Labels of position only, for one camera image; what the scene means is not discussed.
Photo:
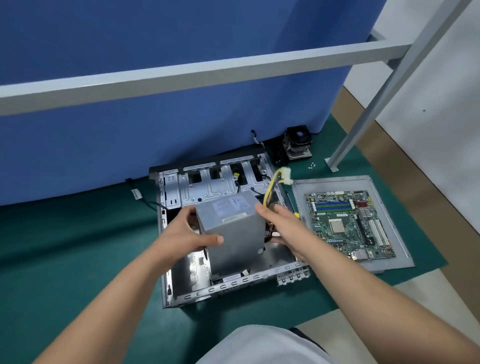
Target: green mat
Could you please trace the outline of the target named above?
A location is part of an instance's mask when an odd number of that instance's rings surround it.
[[[292,178],[331,177],[324,158],[344,136],[330,116],[314,136],[314,159],[292,163]],[[383,280],[398,284],[446,264],[357,148],[339,167],[335,176],[372,177],[415,261],[414,268],[385,272]],[[141,180],[139,188],[154,198],[151,181]],[[0,207],[0,361],[31,362],[156,236],[155,213],[125,183]],[[162,309],[157,284],[126,363],[192,363],[239,326],[289,328],[334,309],[315,277],[282,287],[270,281],[172,309]]]

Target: forearm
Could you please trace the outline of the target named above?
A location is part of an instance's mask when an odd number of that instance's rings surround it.
[[[147,249],[104,288],[35,363],[120,363],[158,277],[167,270],[167,259]]]
[[[480,360],[480,349],[463,334],[332,246],[311,239],[307,261],[379,362]]]

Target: hand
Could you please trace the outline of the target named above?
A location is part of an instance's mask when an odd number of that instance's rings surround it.
[[[220,235],[200,235],[192,230],[189,221],[192,222],[196,219],[194,213],[194,205],[180,210],[150,247],[159,256],[167,258],[169,268],[191,252],[200,251],[204,246],[223,243],[223,237]]]
[[[273,223],[280,233],[281,237],[273,237],[273,242],[285,244],[297,258],[308,262],[309,251],[315,248],[320,239],[308,230],[299,218],[279,204],[274,204],[275,211],[262,204],[256,204],[255,210]]]

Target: motherboard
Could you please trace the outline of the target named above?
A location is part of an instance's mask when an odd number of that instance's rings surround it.
[[[394,258],[367,191],[305,194],[313,231],[352,260]]]

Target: blue wall panel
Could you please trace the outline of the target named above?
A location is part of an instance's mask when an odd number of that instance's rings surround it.
[[[362,42],[385,0],[9,0],[0,84]],[[0,205],[145,176],[306,124],[349,67],[0,118]]]

